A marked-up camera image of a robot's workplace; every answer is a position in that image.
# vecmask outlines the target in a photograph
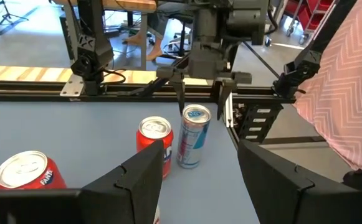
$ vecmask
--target red bull can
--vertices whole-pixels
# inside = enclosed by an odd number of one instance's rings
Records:
[[[201,105],[188,105],[183,109],[176,160],[185,169],[197,167],[211,120],[210,111]]]

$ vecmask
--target zigzag pattern cloth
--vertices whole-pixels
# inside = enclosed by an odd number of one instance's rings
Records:
[[[299,87],[295,107],[353,169],[362,169],[362,0],[323,53],[321,69]]]

